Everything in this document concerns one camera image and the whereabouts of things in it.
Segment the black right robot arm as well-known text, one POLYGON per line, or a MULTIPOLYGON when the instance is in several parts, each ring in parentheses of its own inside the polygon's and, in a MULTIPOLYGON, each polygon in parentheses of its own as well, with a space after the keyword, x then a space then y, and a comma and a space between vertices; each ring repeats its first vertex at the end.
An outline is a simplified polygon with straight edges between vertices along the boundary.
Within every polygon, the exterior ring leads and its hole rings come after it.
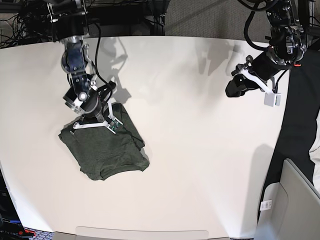
POLYGON ((105 127, 112 133, 123 123, 114 116, 111 97, 116 88, 112 81, 97 86, 100 77, 96 63, 89 57, 87 8, 83 0, 48 0, 53 42, 64 45, 61 67, 70 88, 63 96, 65 104, 77 115, 71 132, 105 127))

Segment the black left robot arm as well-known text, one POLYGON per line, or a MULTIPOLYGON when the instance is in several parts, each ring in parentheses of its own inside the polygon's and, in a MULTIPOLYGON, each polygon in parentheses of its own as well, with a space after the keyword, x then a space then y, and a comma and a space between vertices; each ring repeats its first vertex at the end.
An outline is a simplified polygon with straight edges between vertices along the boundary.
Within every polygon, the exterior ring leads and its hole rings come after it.
POLYGON ((296 4, 293 0, 241 0, 240 4, 251 11, 243 29, 245 41, 261 53, 256 58, 248 55, 245 63, 235 67, 231 73, 233 79, 225 88, 226 96, 239 98, 248 91, 259 89, 265 93, 265 105, 279 106, 280 80, 275 79, 275 75, 283 76, 293 67, 300 66, 307 50, 296 4), (267 47, 256 45, 249 37, 250 24, 258 12, 265 12, 270 23, 267 47))

